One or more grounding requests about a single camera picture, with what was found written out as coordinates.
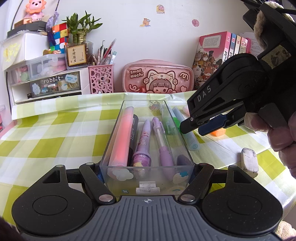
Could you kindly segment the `person's right hand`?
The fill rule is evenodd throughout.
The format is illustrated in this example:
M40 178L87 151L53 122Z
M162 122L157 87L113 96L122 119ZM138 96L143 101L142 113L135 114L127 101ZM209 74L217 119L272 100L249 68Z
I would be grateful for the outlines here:
M275 152L279 152L282 163L287 166L293 178L295 178L296 167L296 146L295 131L296 118L295 113L290 117L288 126L279 128L271 128L256 113L246 113L244 116L244 124L253 131L267 132L268 141L271 148Z

